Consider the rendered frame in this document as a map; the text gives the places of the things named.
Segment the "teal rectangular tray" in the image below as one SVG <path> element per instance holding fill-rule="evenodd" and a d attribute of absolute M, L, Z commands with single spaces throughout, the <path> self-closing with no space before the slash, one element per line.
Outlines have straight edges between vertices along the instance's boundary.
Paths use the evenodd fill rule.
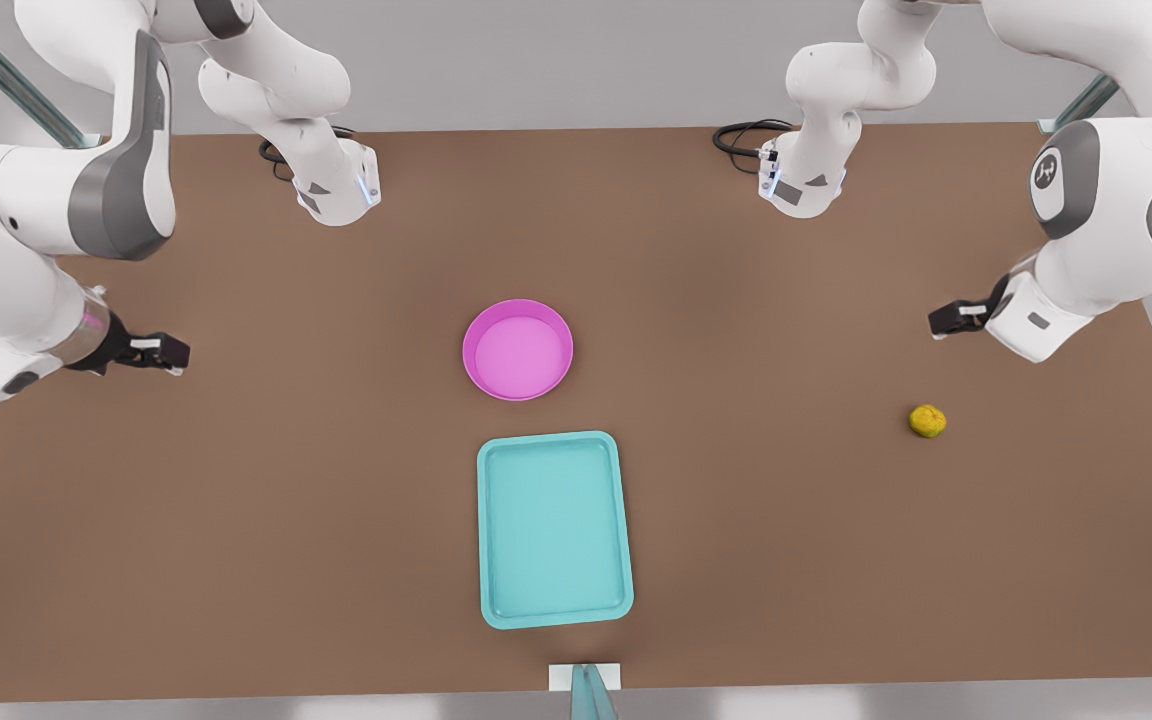
<path fill-rule="evenodd" d="M 611 434 L 490 439 L 477 450 L 476 471 L 486 624 L 518 630 L 626 616 L 634 574 Z"/>

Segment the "pink round plate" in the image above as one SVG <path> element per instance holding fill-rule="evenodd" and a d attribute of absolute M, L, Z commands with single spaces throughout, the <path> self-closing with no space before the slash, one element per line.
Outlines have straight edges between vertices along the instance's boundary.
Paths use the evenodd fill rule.
<path fill-rule="evenodd" d="M 522 402 L 541 397 L 573 366 L 573 332 L 553 306 L 505 300 L 468 324 L 462 342 L 467 376 L 486 395 Z"/>

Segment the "silver frame post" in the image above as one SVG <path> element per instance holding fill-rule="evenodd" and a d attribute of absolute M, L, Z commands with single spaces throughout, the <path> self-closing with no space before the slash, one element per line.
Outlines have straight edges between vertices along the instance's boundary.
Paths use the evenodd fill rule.
<path fill-rule="evenodd" d="M 1037 128 L 1043 135 L 1053 135 L 1061 128 L 1093 118 L 1097 111 L 1102 109 L 1112 97 L 1117 94 L 1120 88 L 1117 83 L 1106 74 L 1100 74 L 1087 86 L 1079 91 L 1074 99 L 1061 109 L 1056 118 L 1038 119 Z"/>
<path fill-rule="evenodd" d="M 100 145 L 100 135 L 81 132 L 78 127 L 65 118 L 65 113 L 46 99 L 46 96 L 41 94 L 41 91 L 1 53 L 0 91 L 61 147 L 91 149 Z"/>
<path fill-rule="evenodd" d="M 548 666 L 548 691 L 570 694 L 570 720 L 621 720 L 612 697 L 621 689 L 620 664 Z"/>

